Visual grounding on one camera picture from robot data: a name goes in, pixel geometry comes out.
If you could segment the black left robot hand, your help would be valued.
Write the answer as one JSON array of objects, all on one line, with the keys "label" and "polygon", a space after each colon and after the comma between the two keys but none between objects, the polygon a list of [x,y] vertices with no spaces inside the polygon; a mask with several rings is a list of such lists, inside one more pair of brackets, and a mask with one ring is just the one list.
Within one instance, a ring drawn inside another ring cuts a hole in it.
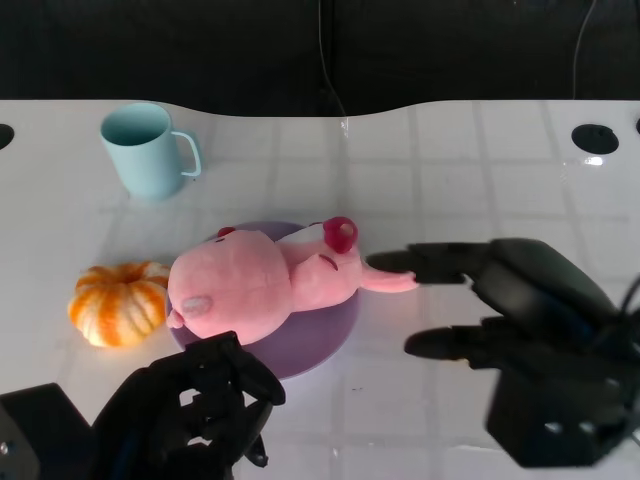
[{"label": "black left robot hand", "polygon": [[93,424],[94,479],[230,479],[246,458],[263,468],[261,437],[286,394],[237,335],[189,344],[131,374]]}]

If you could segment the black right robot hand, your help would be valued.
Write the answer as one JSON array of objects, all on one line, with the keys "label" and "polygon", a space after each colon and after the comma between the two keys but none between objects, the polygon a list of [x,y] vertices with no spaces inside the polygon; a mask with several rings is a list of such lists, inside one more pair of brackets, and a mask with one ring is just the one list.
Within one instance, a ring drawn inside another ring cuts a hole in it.
[{"label": "black right robot hand", "polygon": [[469,283],[492,308],[475,326],[415,333],[404,349],[499,371],[485,427],[518,465],[590,467],[638,429],[639,313],[548,244],[418,243],[367,262],[420,285]]}]

